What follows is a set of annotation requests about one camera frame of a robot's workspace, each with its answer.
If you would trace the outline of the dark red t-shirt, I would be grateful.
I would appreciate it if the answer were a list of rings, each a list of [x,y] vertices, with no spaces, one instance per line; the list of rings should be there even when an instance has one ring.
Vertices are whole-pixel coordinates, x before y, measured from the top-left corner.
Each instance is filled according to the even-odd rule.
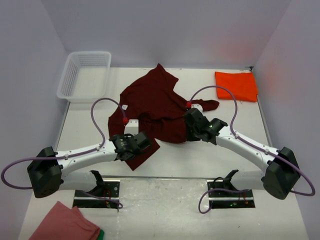
[[[120,94],[119,108],[108,119],[108,132],[112,137],[124,133],[123,117],[137,119],[139,131],[145,132],[152,142],[151,149],[126,164],[132,171],[153,155],[160,145],[157,140],[182,144],[187,141],[187,127],[183,119],[187,100],[174,92],[178,78],[167,72],[161,64],[129,85]]]

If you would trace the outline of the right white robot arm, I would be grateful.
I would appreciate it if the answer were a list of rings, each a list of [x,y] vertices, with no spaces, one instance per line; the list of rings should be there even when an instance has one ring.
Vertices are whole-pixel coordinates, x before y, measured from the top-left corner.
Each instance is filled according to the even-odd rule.
[[[218,185],[227,196],[233,197],[244,190],[265,190],[284,200],[299,180],[299,166],[289,148],[278,150],[258,143],[232,131],[218,118],[208,120],[197,108],[190,108],[183,118],[194,139],[226,148],[258,167],[254,171],[232,170]]]

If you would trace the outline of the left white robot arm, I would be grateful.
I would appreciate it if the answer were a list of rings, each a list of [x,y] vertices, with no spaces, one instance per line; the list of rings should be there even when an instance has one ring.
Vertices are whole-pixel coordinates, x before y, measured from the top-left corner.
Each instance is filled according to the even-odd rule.
[[[136,135],[116,134],[101,144],[70,151],[55,152],[46,147],[27,167],[34,196],[45,198],[59,190],[78,190],[97,197],[104,184],[97,170],[87,173],[79,169],[99,163],[130,161],[148,152],[152,141],[145,132]]]

